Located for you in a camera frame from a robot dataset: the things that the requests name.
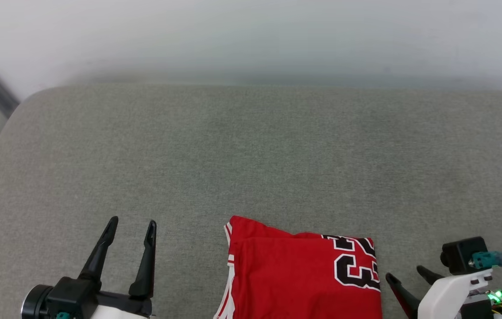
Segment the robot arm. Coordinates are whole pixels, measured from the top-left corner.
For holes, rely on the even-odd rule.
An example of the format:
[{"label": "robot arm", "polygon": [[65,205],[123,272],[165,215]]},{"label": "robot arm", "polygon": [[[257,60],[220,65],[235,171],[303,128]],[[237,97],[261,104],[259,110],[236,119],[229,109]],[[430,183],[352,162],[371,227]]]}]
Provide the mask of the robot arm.
[{"label": "robot arm", "polygon": [[101,272],[113,242],[118,218],[109,220],[80,275],[62,277],[52,287],[37,285],[21,308],[22,319],[142,319],[152,314],[156,223],[150,221],[144,252],[129,295],[101,291]]},{"label": "robot arm", "polygon": [[502,253],[489,252],[483,238],[474,237],[444,244],[440,259],[453,276],[443,277],[417,266],[418,273],[432,285],[422,301],[395,276],[386,274],[409,319],[502,319],[502,314],[494,311],[502,308],[502,292],[478,291],[493,279],[492,266],[502,267]]}]

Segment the green led light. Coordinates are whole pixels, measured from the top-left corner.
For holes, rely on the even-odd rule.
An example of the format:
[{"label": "green led light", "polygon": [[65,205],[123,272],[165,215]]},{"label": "green led light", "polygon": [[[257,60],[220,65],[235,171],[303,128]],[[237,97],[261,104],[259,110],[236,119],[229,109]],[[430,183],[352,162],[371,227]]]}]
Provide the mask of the green led light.
[{"label": "green led light", "polygon": [[495,303],[501,303],[501,299],[497,298],[497,296],[488,294],[487,297],[489,297],[489,299],[493,300]]}]

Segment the basketball jersey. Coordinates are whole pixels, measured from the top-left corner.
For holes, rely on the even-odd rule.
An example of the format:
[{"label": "basketball jersey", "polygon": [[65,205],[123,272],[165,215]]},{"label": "basketball jersey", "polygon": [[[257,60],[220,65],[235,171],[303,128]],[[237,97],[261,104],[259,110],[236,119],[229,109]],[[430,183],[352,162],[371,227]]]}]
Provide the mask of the basketball jersey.
[{"label": "basketball jersey", "polygon": [[224,227],[229,275],[217,319],[380,319],[370,238],[289,234],[233,216]]}]

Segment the gray fabric surface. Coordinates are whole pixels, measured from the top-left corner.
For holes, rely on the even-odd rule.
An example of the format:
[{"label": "gray fabric surface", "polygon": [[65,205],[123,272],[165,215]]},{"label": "gray fabric surface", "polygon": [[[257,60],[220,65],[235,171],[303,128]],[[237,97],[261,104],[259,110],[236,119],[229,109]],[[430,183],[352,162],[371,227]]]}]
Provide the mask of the gray fabric surface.
[{"label": "gray fabric surface", "polygon": [[[289,232],[370,236],[385,318],[392,272],[447,274],[444,242],[502,250],[502,92],[100,85],[25,101],[0,136],[0,318],[76,276],[113,215],[103,288],[126,292],[158,223],[154,309],[210,318],[233,214]],[[493,287],[502,287],[502,269]]]}]

